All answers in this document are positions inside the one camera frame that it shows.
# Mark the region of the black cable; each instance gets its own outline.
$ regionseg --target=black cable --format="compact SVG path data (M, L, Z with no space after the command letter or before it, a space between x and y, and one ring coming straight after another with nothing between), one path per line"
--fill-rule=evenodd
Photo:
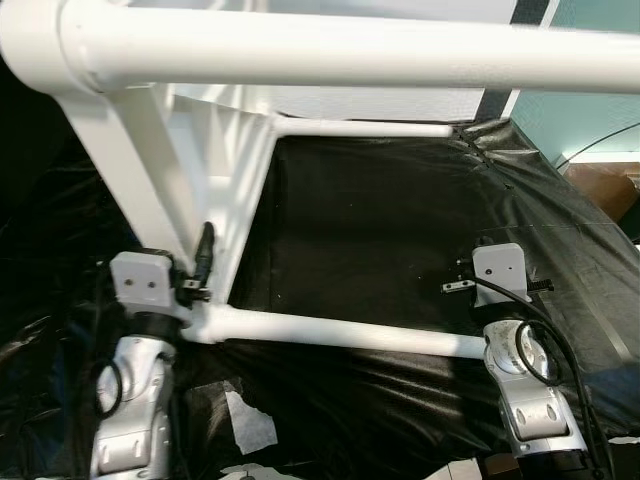
M628 127L621 128L620 130L616 130L616 131L615 131L615 132L613 132L613 133L610 133L610 134L608 134L608 135L605 135L605 136L604 136L604 137L602 137L602 138L599 138L599 139L598 139L598 140L596 140L595 142L590 143L589 145L587 145L587 146L586 146L586 147L584 147L583 149L578 150L576 153L574 153L573 155L571 155L571 156L570 156L569 158L567 158L564 162L562 162L560 165L558 165L558 166L556 167L556 170L560 170L562 167L564 167L567 163L569 163L571 160L573 160L574 158L576 158L578 155L580 155L581 153L586 152L587 150L589 150L591 147L593 147L593 146L597 145L598 143L600 143L600 142L604 142L605 140L607 140L607 139L609 139L609 138L613 137L614 135L618 135L619 133L626 132L627 130L631 130L632 128L637 127L638 125L640 125L640 122L636 122L636 123L634 123L634 124L632 124L632 125L629 125Z
M522 337L524 334L524 329L527 327L530 327L533 324L537 324L538 326L542 327L543 329L545 329L545 331L551 335L552 337L555 335L555 332L553 332L546 323L543 322L536 322L535 320L528 320L525 322L520 323L520 325L518 325L518 328L516 329L516 350L518 350L518 355L520 356L520 360L522 360L522 363L524 363L524 366L527 367L527 370L529 370L529 373L531 373L531 375L533 375L533 377L538 380L539 382L544 383L545 385L549 386L549 387L557 387L558 385L562 384L564 378L562 377L562 370L560 370L560 362L558 362L557 360L554 359L555 363L556 363L556 368L558 369L558 373L556 374L556 378L547 378L544 375L542 375L540 372L538 372L536 370L536 368L529 363L529 360L527 359L527 355L524 352L524 345L523 345L523 341L522 341ZM547 357L552 358L553 356L551 354L547 354Z
M552 335L553 340L556 342L556 344L558 345L558 347L560 348L560 351L562 352L562 354L564 355L564 357L567 360L567 363L569 364L569 368L571 369L571 373L573 374L573 378L576 384L576 391L578 393L578 401L580 403L580 411L582 413L582 421L585 425L585 437L586 437L586 443L587 443L587 449L589 450L589 453L591 454L591 458L593 460L593 465L595 469L599 469L600 468L600 457L598 455L598 451L596 449L596 445L595 445L595 441L593 438L593 426L591 424L591 420L595 418L595 410L593 410L593 407L591 406L591 401L590 401L590 396L587 393L587 389L584 385L584 381L582 379L582 375L580 374L580 367L578 365L578 359L575 355L575 353L573 352L573 349L571 348L571 345L569 344L569 342L567 341L567 339L565 338L565 336L563 335L563 333L553 324L553 321L551 320L551 317L549 317L549 315L547 315L545 312L543 312L542 310L540 310L538 307L536 307L535 305L527 302L525 299L519 297L518 295L516 295L515 293L511 292L510 290L507 290L506 288L503 288L499 285L496 285L495 283L489 282L483 278L473 278L473 280L476 282L476 284L478 285L482 285L484 287L487 287L497 293L500 293L502 295L504 295L505 297L509 298L510 300L522 305L523 307L525 307L525 309L529 310L531 313L534 313L536 316L538 316L540 319L542 319L544 322L540 322L540 321L536 321L536 320L528 320L528 322L530 324L543 324L545 325L543 328L545 330L545 332L550 333ZM531 372L532 375L536 376L539 375L539 372L537 372L533 366L530 364L530 362L527 361L526 356L522 356L523 359L523 363L525 364L525 366L527 366L527 369ZM602 427L600 425L599 421L595 421L595 428L598 432L598 435L600 437L604 437L606 440L606 436L604 435L604 432L602 430ZM611 451L610 451L610 447L609 447L609 443L605 442L603 445L603 449L605 450L606 456L607 456L607 461L609 463L609 470L611 472L611 475L614 475L614 466L613 466L613 461L612 461L612 455L611 455Z
M116 379L116 387L117 387L116 401L114 402L113 406L106 411L102 410L102 404L100 403L100 398L98 398L98 393L96 392L96 397L95 397L96 417L98 417L100 420L105 420L111 417L114 413L116 413L116 411L120 407L120 404L122 403L122 395L123 395L124 387L122 385L122 373L120 372L120 367L118 367L116 362L114 362L110 358L106 358L106 359L103 359L102 361L97 362L94 368L98 368L100 366L104 366L104 368L110 367L111 370L113 370L113 375Z
M180 460L180 465L182 466L182 470L184 470L184 475L187 480L191 480L191 475L189 473L189 465L187 464L187 459L184 456L184 452L182 450L182 435L180 434L180 418L178 415L178 401L176 396L173 395L171 400L169 400L169 421L171 422L171 431L173 432L174 444L176 446L176 454L178 455L178 460Z

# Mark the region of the white horizontal bar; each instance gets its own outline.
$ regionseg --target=white horizontal bar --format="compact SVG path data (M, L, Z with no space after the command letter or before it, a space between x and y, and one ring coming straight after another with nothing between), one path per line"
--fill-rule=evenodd
M640 152L580 153L569 163L640 163Z
M486 346L483 338L466 335L238 310L228 305L205 308L209 320L184 330L186 340L269 340L475 359L483 358Z
M453 133L449 125L316 120L278 117L275 128L281 137L313 135L324 137L444 137Z
M640 36L526 26L124 8L70 0L87 82L460 86L640 93Z

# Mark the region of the black connector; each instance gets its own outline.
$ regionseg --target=black connector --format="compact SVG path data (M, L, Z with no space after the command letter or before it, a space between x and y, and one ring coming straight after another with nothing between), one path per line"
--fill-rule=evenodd
M205 222L202 228L202 236L195 255L195 271L192 280L200 282L204 286L211 274L213 267L213 246L215 244L215 232L211 222Z
M527 282L528 293L553 292L555 287L551 279Z

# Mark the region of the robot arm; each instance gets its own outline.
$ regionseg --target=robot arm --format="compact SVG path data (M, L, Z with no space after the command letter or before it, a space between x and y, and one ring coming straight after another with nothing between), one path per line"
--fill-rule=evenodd
M479 247L472 259L475 279L445 284L442 291L476 288L474 308L481 310L484 318L497 320L484 328L484 362L500 389L500 415L523 478L610 478L594 467L593 452L589 452L567 400L549 381L548 353L516 309L509 314L509 306L516 306L514 300L531 301L527 293L532 285L527 285L522 249L514 243ZM533 287L553 288L550 282L536 282ZM500 293L501 288L510 295Z
M101 422L92 479L170 477L174 344L190 323L192 304L209 299L213 242L213 227L207 223L191 277L178 271L163 251L122 252L111 261L116 295L130 328L98 378Z

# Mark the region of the white tape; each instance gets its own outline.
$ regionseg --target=white tape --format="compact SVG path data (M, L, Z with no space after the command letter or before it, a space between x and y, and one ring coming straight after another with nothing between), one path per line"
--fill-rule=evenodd
M237 392L226 391L227 404L231 414L231 426L236 444L243 455L257 452L278 443L276 426L266 413L253 408L242 400Z

